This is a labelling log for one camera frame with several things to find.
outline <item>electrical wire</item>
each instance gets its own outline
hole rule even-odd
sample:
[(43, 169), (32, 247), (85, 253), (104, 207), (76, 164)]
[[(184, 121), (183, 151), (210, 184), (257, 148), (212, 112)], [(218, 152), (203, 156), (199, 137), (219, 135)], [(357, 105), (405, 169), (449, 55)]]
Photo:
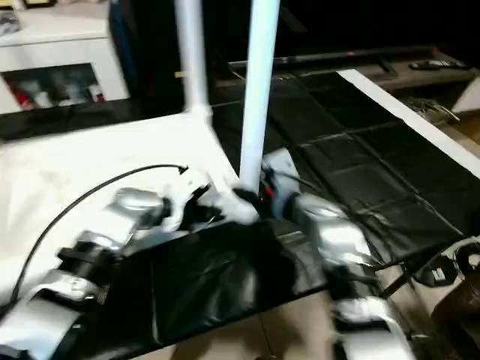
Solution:
[(11, 308), (15, 305), (15, 303), (18, 300), (18, 296), (20, 294), (20, 287), (22, 286), (23, 280), (25, 278), (27, 269), (30, 265), (30, 262), (32, 261), (33, 256), (37, 252), (37, 249), (40, 247), (42, 241), (45, 239), (45, 236), (47, 236), (48, 232), (66, 215), (68, 212), (70, 212), (73, 208), (75, 208), (77, 205), (79, 205), (83, 200), (85, 200), (87, 197), (90, 197), (92, 194), (96, 193), (97, 191), (105, 188), (106, 186), (117, 182), (118, 180), (121, 180), (123, 178), (126, 178), (127, 176), (136, 174), (136, 173), (141, 173), (146, 170), (151, 170), (151, 169), (159, 169), (159, 168), (176, 168), (180, 171), (180, 173), (183, 173), (185, 170), (187, 170), (186, 166), (180, 166), (180, 165), (175, 165), (171, 163), (159, 163), (155, 165), (148, 165), (148, 166), (142, 166), (136, 169), (129, 170), (127, 172), (124, 172), (120, 175), (117, 175), (113, 178), (110, 178), (109, 180), (106, 180), (102, 182), (101, 184), (93, 187), (91, 190), (87, 191), (83, 195), (79, 196), (75, 201), (73, 201), (69, 206), (64, 208), (45, 228), (45, 230), (38, 236), (37, 241), (34, 243), (33, 247), (31, 248), (30, 252), (28, 253), (28, 256), (23, 263), (22, 270), (19, 274), (19, 277), (16, 280), (15, 287), (12, 290), (12, 294), (10, 297), (10, 301), (7, 303), (7, 306), (5, 307), (6, 311), (11, 310)]

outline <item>white pole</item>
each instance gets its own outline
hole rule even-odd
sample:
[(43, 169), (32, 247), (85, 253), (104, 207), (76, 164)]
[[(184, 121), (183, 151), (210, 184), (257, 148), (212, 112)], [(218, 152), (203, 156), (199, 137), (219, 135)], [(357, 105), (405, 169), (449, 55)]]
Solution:
[(240, 180), (258, 193), (280, 0), (252, 0)]
[(201, 0), (175, 0), (185, 110), (210, 113), (207, 100)]

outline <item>black television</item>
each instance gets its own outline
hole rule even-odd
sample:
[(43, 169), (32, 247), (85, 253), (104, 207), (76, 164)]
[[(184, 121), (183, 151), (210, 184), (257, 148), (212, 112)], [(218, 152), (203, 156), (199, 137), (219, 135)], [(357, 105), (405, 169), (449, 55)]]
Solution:
[[(251, 0), (205, 1), (206, 37), (234, 68), (247, 62), (250, 10)], [(281, 0), (274, 63), (433, 49), (448, 42), (450, 16), (425, 0)]]

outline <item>black cable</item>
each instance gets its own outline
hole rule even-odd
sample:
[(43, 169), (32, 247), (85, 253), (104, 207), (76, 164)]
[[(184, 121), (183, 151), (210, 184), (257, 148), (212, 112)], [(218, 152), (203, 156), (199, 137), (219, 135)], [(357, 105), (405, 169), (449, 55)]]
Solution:
[(38, 236), (37, 241), (34, 243), (33, 247), (30, 250), (30, 253), (28, 253), (28, 256), (23, 263), (22, 271), (20, 272), (20, 275), (18, 279), (16, 280), (15, 287), (13, 288), (12, 295), (10, 297), (10, 301), (7, 303), (5, 306), (6, 311), (11, 310), (11, 308), (15, 305), (15, 303), (18, 300), (18, 296), (20, 293), (20, 287), (22, 286), (23, 279), (25, 278), (27, 269), (30, 265), (30, 262), (32, 261), (33, 256), (35, 255), (35, 252), (37, 249), (40, 247), (42, 241), (45, 239), (45, 236), (47, 233), (68, 213), (70, 212), (75, 206), (80, 204), (83, 200), (85, 200), (87, 197), (90, 195), (96, 193), (97, 191), (105, 188), (106, 186), (112, 184), (113, 182), (117, 182), (118, 180), (121, 180), (123, 178), (126, 178), (127, 176), (136, 174), (136, 173), (141, 173), (142, 171), (146, 170), (151, 170), (151, 169), (158, 169), (158, 168), (164, 168), (164, 167), (172, 167), (176, 168), (180, 171), (180, 173), (183, 173), (187, 167), (186, 166), (179, 166), (171, 163), (160, 163), (156, 165), (148, 165), (148, 166), (142, 166), (136, 169), (132, 169), (130, 171), (124, 172), (120, 175), (115, 176), (114, 178), (111, 178), (109, 180), (106, 180), (102, 182), (101, 184), (93, 187), (91, 190), (87, 191), (80, 197), (78, 197), (75, 201), (73, 201), (69, 206), (67, 206), (65, 209), (63, 209), (60, 214), (58, 214), (45, 228), (45, 230)]
[(295, 180), (296, 182), (299, 182), (300, 184), (303, 184), (305, 186), (308, 186), (310, 189), (312, 189), (313, 191), (315, 191), (317, 194), (321, 195), (321, 196), (325, 196), (325, 194), (323, 194), (323, 190), (320, 189), (318, 186), (316, 186), (315, 184), (307, 181), (307, 180), (304, 180), (303, 178), (300, 178), (298, 176), (294, 176), (294, 175), (290, 175), (286, 172), (281, 172), (281, 171), (277, 171), (277, 170), (273, 170), (273, 169), (268, 169), (269, 171), (272, 171), (275, 175), (280, 175), (280, 176), (285, 176), (286, 178), (289, 178), (289, 179), (292, 179), (292, 180)]

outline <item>remote control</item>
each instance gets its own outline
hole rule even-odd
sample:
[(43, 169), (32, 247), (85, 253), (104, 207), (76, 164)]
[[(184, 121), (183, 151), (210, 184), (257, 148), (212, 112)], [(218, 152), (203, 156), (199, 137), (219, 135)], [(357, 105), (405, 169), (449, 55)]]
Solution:
[(409, 65), (412, 70), (439, 70), (439, 69), (458, 69), (467, 70), (471, 67), (460, 61), (450, 60), (425, 60), (416, 61)]

